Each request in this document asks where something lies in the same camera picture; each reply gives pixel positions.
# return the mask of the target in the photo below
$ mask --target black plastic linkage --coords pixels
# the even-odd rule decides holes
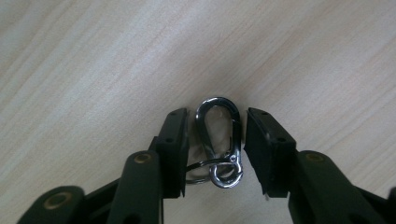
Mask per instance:
[[[156,137],[155,150],[161,158],[163,197],[183,197],[186,191],[186,166],[189,156],[187,109],[181,108],[168,114],[160,134]]]
[[[245,151],[262,184],[262,193],[286,198],[296,141],[267,112],[249,108]]]
[[[157,152],[140,151],[128,158],[107,223],[163,223],[160,158]]]
[[[41,195],[19,220],[19,224],[84,223],[81,213],[84,191],[76,186],[52,189]]]
[[[295,165],[289,202],[294,223],[386,223],[329,157],[302,151]]]

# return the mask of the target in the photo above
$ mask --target screw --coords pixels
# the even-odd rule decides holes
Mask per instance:
[[[136,157],[134,157],[134,161],[136,163],[146,163],[148,161],[151,161],[151,156],[148,153],[139,154]]]
[[[230,160],[231,161],[236,161],[236,157],[235,156],[231,156]]]
[[[72,199],[70,192],[59,192],[50,196],[45,202],[44,207],[48,210],[56,209],[68,203]]]
[[[324,161],[323,157],[317,153],[308,153],[305,155],[305,157],[309,161]]]

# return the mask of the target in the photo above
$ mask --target wood grain surface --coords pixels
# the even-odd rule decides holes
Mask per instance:
[[[243,120],[249,106],[270,112],[299,150],[387,197],[396,1],[0,1],[0,223],[49,189],[118,178],[167,113],[193,117],[212,96]],[[234,189],[165,200],[165,223],[291,223],[287,200],[266,201],[243,162]]]

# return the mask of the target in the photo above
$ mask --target wooden table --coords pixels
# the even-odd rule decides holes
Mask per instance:
[[[118,178],[168,112],[212,96],[270,112],[357,186],[396,186],[395,1],[13,0],[0,18],[1,223]],[[165,223],[291,223],[243,162],[234,189],[165,200]]]

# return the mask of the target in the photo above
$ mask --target metal carabiner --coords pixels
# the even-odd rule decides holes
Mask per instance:
[[[214,106],[222,106],[226,108],[231,116],[233,124],[233,135],[231,137],[230,150],[222,157],[216,158],[216,152],[213,149],[210,141],[210,136],[205,125],[205,115]],[[236,186],[242,178],[242,161],[241,161],[241,132],[242,125],[239,116],[239,111],[230,100],[222,97],[215,97],[204,101],[197,109],[195,116],[195,123],[197,126],[198,134],[201,137],[202,146],[208,158],[207,161],[200,161],[193,165],[188,166],[187,171],[210,165],[209,177],[204,179],[188,180],[189,184],[199,184],[210,180],[219,188],[229,189]],[[219,173],[219,165],[230,166],[225,172]]]

